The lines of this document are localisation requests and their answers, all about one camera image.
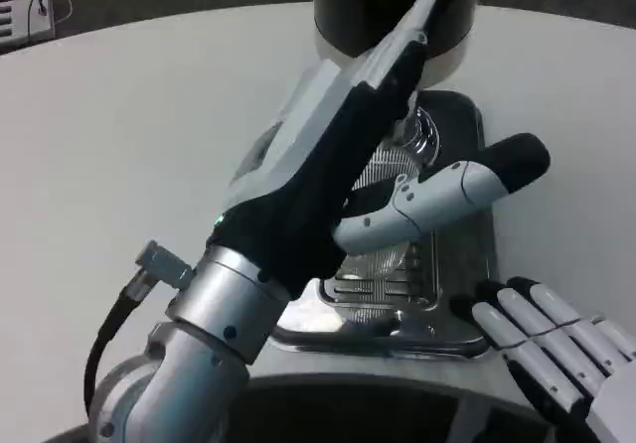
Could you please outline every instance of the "robotic arm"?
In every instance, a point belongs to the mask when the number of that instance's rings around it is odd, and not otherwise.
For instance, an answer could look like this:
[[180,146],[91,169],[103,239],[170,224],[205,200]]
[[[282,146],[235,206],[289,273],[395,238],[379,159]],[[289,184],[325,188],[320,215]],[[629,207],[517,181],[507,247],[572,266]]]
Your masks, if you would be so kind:
[[[408,113],[436,0],[417,0],[348,70],[309,71],[233,178],[224,212],[193,269],[151,242],[88,357],[91,441],[209,442],[290,300],[329,278],[346,254],[413,239],[488,207],[542,175],[550,155],[530,134],[416,177],[352,192],[383,138]],[[158,282],[178,290],[143,355],[95,390],[100,356]]]

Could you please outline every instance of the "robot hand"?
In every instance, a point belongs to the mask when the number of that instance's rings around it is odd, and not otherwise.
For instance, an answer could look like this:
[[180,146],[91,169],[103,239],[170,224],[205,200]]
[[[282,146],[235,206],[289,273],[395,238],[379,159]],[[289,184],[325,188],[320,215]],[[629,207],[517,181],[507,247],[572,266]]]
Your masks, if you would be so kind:
[[604,318],[583,319],[545,284],[484,281],[451,310],[504,356],[559,443],[634,441],[636,339]]

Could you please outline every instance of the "white table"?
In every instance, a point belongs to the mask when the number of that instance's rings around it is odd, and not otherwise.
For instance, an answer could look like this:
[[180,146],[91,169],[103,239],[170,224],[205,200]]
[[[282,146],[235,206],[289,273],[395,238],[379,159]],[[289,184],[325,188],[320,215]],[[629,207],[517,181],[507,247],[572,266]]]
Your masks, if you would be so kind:
[[[502,275],[543,279],[632,330],[635,51],[630,30],[480,8],[466,61],[440,85],[479,104],[487,142],[531,131],[553,154],[546,177],[495,207]],[[4,439],[84,422],[84,359],[137,251],[154,237],[199,257],[243,153],[314,61],[311,4],[175,16],[0,57]],[[143,349],[171,295],[157,288],[133,315],[101,375]],[[495,359],[268,347],[253,369],[290,371],[401,375],[524,401]]]

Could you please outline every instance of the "metal connector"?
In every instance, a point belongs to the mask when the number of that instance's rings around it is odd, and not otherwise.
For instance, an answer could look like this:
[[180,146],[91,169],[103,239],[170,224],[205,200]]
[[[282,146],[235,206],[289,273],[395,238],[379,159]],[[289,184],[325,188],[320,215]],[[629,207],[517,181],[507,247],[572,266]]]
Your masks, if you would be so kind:
[[136,264],[154,277],[177,290],[184,290],[194,277],[194,270],[157,241],[151,240],[141,251]]

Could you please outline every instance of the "black cable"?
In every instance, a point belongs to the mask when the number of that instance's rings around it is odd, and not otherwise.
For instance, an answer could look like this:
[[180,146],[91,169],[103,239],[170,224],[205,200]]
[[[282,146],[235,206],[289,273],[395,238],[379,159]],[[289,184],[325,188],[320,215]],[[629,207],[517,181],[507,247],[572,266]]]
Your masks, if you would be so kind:
[[139,305],[139,302],[129,298],[125,293],[125,288],[119,293],[117,300],[108,312],[106,319],[101,324],[97,338],[92,344],[90,354],[86,360],[86,367],[83,371],[83,404],[86,408],[86,415],[90,413],[90,404],[95,394],[95,381],[97,378],[97,368],[104,349],[115,337],[128,316]]
[[35,1],[38,0],[29,1],[29,10],[27,11],[27,46],[31,44],[31,7]]

